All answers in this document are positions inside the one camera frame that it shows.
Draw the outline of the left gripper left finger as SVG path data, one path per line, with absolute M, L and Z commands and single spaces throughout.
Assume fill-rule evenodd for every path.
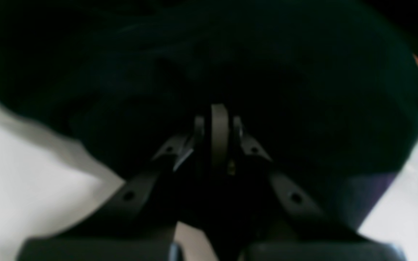
M 173 241 L 179 217 L 177 170 L 204 140 L 197 115 L 92 215 L 56 236 L 26 240 L 18 261 L 183 261 Z

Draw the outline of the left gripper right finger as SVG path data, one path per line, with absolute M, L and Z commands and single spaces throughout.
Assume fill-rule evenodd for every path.
M 211 167 L 251 182 L 250 225 L 239 261 L 405 261 L 393 244 L 372 241 L 330 218 L 274 165 L 238 115 L 211 105 Z

